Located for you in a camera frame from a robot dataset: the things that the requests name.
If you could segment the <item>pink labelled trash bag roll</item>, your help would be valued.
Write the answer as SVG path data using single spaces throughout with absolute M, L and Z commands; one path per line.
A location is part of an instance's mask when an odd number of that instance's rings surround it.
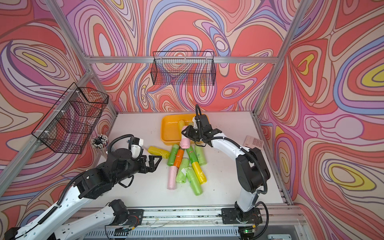
M 186 136 L 181 134 L 180 147 L 184 150 L 188 149 L 191 146 L 191 141 Z

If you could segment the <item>yellow trash bag roll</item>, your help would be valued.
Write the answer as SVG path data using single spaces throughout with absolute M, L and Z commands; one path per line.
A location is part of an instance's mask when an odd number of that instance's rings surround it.
M 207 182 L 207 178 L 203 172 L 203 170 L 201 169 L 201 166 L 199 164 L 199 162 L 193 162 L 192 163 L 192 168 L 197 176 L 197 179 L 199 181 L 199 183 L 202 185 L 204 183 Z
M 178 121 L 178 130 L 179 130 L 179 133 L 182 132 L 183 127 L 184 127 L 185 125 L 186 125 L 186 124 L 185 124 L 185 121 L 184 121 L 184 120 L 179 120 L 179 121 Z

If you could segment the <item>yellow plastic storage box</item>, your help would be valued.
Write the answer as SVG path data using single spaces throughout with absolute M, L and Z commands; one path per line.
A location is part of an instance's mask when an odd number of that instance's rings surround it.
M 186 125 L 193 122 L 195 114 L 176 114 L 163 117 L 161 123 L 161 139 L 162 142 L 171 146 L 181 141 L 181 131 L 179 129 L 179 121 L 184 121 Z

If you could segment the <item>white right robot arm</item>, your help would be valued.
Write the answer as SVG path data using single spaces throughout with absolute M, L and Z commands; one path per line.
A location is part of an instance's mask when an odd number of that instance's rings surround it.
M 265 158 L 258 148 L 244 147 L 228 138 L 221 130 L 213 129 L 208 117 L 200 112 L 193 119 L 194 126 L 188 126 L 182 131 L 182 136 L 188 138 L 200 147 L 215 148 L 236 163 L 237 178 L 242 187 L 240 195 L 232 208 L 232 213 L 222 209 L 223 221 L 236 221 L 246 224 L 258 215 L 257 200 L 260 195 L 268 193 L 268 180 L 271 177 Z

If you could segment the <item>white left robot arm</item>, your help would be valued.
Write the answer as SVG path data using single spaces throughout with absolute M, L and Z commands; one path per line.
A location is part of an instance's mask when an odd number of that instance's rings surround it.
M 140 218 L 131 214 L 120 199 L 111 201 L 102 210 L 75 222 L 68 224 L 66 221 L 115 185 L 128 188 L 122 182 L 126 179 L 133 180 L 136 173 L 153 173 L 161 160 L 162 156 L 146 156 L 143 153 L 134 158 L 131 150 L 124 148 L 109 151 L 105 162 L 75 176 L 56 203 L 29 224 L 6 231 L 5 239 L 77 239 L 99 226 L 110 224 L 138 226 Z

